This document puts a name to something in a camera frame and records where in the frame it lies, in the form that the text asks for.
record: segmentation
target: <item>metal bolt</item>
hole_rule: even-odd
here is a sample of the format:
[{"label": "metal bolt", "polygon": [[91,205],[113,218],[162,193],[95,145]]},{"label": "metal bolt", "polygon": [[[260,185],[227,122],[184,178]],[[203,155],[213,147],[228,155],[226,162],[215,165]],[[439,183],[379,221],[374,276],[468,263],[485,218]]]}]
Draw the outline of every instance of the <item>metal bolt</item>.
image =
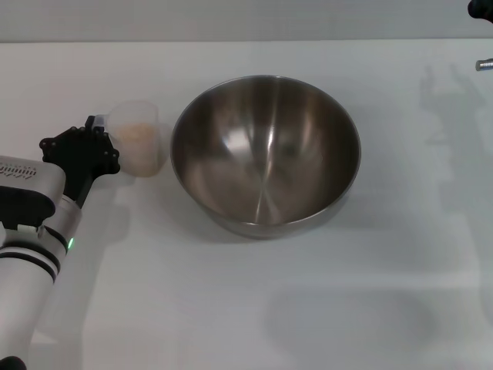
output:
[{"label": "metal bolt", "polygon": [[493,59],[478,60],[476,62],[476,70],[478,72],[489,71],[490,69],[493,69]]}]

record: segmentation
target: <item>white tabletop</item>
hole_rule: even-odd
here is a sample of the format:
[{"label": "white tabletop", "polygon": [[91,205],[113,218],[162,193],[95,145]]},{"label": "white tabletop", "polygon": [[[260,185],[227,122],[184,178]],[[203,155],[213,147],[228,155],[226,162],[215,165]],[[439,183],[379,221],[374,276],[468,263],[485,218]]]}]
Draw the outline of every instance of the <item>white tabletop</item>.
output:
[{"label": "white tabletop", "polygon": [[99,179],[35,333],[33,370],[493,366],[493,41],[0,45],[0,154],[128,99],[173,125],[237,76],[294,77],[352,115],[361,170],[298,237],[216,226],[169,163]]}]

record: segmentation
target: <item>stainless steel bowl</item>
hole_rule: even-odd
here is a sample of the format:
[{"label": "stainless steel bowl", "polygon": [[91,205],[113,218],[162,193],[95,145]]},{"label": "stainless steel bowl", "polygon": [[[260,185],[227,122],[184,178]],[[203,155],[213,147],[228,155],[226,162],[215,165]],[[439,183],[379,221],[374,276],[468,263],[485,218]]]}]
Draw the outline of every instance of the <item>stainless steel bowl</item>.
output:
[{"label": "stainless steel bowl", "polygon": [[173,132],[171,160],[220,225],[254,238],[315,225],[349,190],[361,158],[347,112],[294,79],[243,77],[196,98]]}]

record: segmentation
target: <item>bowl rim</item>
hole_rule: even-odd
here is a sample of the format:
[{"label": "bowl rim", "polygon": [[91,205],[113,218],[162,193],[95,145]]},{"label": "bowl rim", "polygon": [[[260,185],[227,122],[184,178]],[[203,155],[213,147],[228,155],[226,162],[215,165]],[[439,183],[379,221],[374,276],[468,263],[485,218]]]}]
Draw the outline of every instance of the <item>bowl rim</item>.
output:
[{"label": "bowl rim", "polygon": [[[223,85],[227,85],[229,83],[236,82],[236,81],[241,81],[241,80],[244,80],[244,79],[283,79],[283,80],[286,80],[286,81],[296,82],[296,83],[299,83],[301,85],[308,86],[311,89],[315,89],[318,92],[322,93],[329,100],[332,100],[341,109],[341,111],[346,114],[347,118],[349,119],[349,123],[351,124],[351,126],[353,128],[353,131],[354,131],[354,134],[355,134],[355,138],[356,138],[356,141],[357,141],[358,155],[357,155],[356,168],[354,169],[353,177],[351,178],[349,184],[346,186],[346,189],[344,189],[344,191],[339,195],[339,197],[337,197],[335,200],[333,200],[329,205],[327,205],[323,209],[317,211],[316,213],[314,213],[314,214],[312,214],[312,215],[310,215],[308,217],[301,218],[299,220],[284,222],[284,223],[280,223],[280,224],[255,224],[253,222],[246,222],[246,221],[243,221],[243,220],[238,220],[238,219],[236,219],[235,217],[232,217],[232,216],[225,216],[225,215],[217,212],[216,210],[214,210],[214,209],[210,208],[209,206],[205,205],[204,202],[202,202],[200,199],[198,199],[197,197],[195,197],[193,194],[191,194],[189,192],[189,190],[186,188],[186,186],[183,184],[182,179],[180,178],[180,175],[176,171],[175,157],[174,157],[174,154],[173,154],[174,153],[173,148],[174,148],[174,145],[175,145],[175,138],[176,138],[176,131],[177,131],[180,123],[182,122],[183,117],[189,111],[190,107],[197,100],[199,100],[202,96],[206,95],[207,93],[209,93],[209,92],[211,92],[211,91],[213,91],[213,90],[215,90],[215,89],[217,89],[217,88],[219,88],[219,87],[221,87]],[[311,219],[313,219],[313,218],[315,218],[315,217],[317,217],[317,216],[325,213],[330,208],[332,208],[335,204],[337,204],[349,192],[349,190],[351,189],[351,187],[354,184],[354,181],[356,180],[356,177],[357,177],[357,175],[359,173],[360,166],[361,166],[361,139],[360,139],[360,134],[357,131],[357,127],[354,124],[354,121],[353,121],[352,117],[350,116],[349,112],[346,111],[346,109],[335,98],[333,98],[331,95],[329,95],[327,92],[323,91],[322,89],[320,89],[320,88],[318,88],[318,87],[316,87],[314,85],[311,85],[308,82],[304,82],[304,81],[301,81],[299,79],[293,79],[293,78],[290,78],[290,77],[277,76],[277,75],[250,75],[250,76],[236,77],[234,79],[228,79],[227,81],[218,83],[215,86],[212,86],[212,87],[208,88],[207,90],[205,90],[204,92],[202,92],[201,94],[199,94],[194,100],[192,100],[192,102],[190,102],[186,106],[186,108],[179,115],[179,118],[176,121],[175,126],[173,127],[173,133],[171,134],[171,143],[169,145],[169,157],[171,159],[171,165],[173,166],[173,172],[175,173],[175,176],[176,176],[177,180],[179,181],[179,184],[181,185],[181,187],[186,191],[186,193],[193,200],[195,200],[195,202],[197,204],[199,204],[202,208],[205,208],[208,212],[212,213],[215,217],[219,217],[219,218],[222,218],[222,219],[224,219],[226,221],[235,222],[235,223],[238,223],[238,224],[241,224],[241,225],[244,225],[244,226],[276,228],[276,227],[295,226],[295,225],[298,225],[298,224],[302,224],[305,221],[311,220]]]}]

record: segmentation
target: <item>black stripe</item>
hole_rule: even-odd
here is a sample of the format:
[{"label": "black stripe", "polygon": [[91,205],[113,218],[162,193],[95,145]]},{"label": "black stripe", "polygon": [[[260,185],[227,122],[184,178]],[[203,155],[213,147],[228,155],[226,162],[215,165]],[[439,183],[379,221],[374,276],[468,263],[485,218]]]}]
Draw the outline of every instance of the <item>black stripe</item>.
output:
[{"label": "black stripe", "polygon": [[24,260],[31,262],[32,264],[37,264],[40,268],[45,270],[52,277],[53,282],[55,282],[56,274],[53,271],[53,269],[50,266],[48,266],[45,262],[40,261],[36,257],[29,256],[28,254],[23,254],[19,252],[5,252],[5,253],[0,252],[0,258],[17,258],[18,260]]},{"label": "black stripe", "polygon": [[67,243],[67,240],[65,240],[65,238],[58,231],[54,231],[51,227],[45,226],[45,229],[52,237],[62,243],[65,248],[65,252],[67,253],[69,251],[69,243]]},{"label": "black stripe", "polygon": [[61,266],[59,259],[55,257],[55,255],[52,252],[47,251],[45,248],[40,247],[39,245],[36,245],[34,243],[29,243],[28,241],[9,241],[7,243],[4,243],[3,246],[0,247],[0,251],[3,248],[8,248],[8,247],[24,248],[24,249],[29,249],[30,251],[37,252],[42,256],[48,258],[51,262],[53,262],[53,264],[56,266],[56,268],[58,268],[60,272]]}]

